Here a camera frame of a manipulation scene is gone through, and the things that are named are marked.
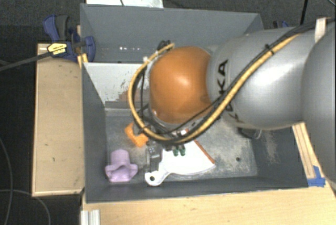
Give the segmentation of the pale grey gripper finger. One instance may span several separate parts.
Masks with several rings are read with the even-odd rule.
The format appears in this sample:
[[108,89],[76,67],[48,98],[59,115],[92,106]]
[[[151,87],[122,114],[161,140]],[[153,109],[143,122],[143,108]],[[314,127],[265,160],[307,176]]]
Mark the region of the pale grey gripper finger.
[[158,147],[148,147],[148,164],[149,171],[159,170],[159,163],[161,161],[161,150]]

